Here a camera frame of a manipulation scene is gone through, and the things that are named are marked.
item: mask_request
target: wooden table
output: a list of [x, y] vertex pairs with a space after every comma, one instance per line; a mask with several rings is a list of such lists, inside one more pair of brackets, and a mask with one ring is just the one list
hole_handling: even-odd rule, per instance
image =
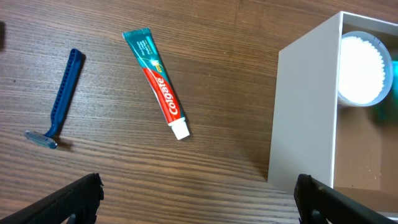
[[[98, 172], [98, 223], [298, 223], [266, 182], [277, 56], [340, 10], [398, 22], [394, 0], [1, 0], [0, 217]], [[183, 141], [122, 38], [143, 27], [189, 119]], [[50, 127], [74, 47], [86, 61], [60, 150], [33, 145], [23, 133]]]

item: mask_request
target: red label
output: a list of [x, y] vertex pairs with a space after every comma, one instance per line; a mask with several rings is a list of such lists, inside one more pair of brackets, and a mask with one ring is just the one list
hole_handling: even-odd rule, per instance
[[159, 73], [151, 69], [143, 68], [143, 71], [155, 91], [167, 123], [181, 118], [180, 105], [178, 105], [169, 83]]

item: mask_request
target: razor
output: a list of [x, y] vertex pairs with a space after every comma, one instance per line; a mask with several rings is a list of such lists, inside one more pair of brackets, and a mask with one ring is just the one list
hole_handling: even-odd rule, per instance
[[34, 143], [55, 149], [58, 144], [54, 141], [54, 136], [60, 131], [63, 121], [66, 118], [73, 89], [77, 83], [78, 74], [82, 65], [83, 54], [77, 49], [71, 49], [65, 73], [58, 90], [55, 103], [51, 111], [51, 127], [47, 133], [40, 134], [35, 131], [27, 130], [25, 136]]

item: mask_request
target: colgate logo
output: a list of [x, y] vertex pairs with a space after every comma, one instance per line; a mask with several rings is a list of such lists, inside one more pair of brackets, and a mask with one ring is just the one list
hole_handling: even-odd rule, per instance
[[164, 83], [163, 78], [156, 78], [156, 82], [159, 85], [164, 98], [166, 99], [167, 104], [169, 105], [169, 111], [172, 115], [177, 115], [178, 110], [176, 109], [175, 103], [173, 101], [173, 95], [170, 93], [169, 89], [167, 88], [166, 84]]

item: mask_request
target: colgate toothpaste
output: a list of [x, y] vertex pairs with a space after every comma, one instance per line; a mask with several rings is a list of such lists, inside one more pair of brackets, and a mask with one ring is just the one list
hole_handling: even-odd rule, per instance
[[178, 140], [189, 136], [182, 107], [170, 86], [163, 62], [157, 52], [155, 42], [148, 28], [123, 33], [123, 37], [136, 56], [139, 65], [152, 87], [162, 108], [167, 124]]

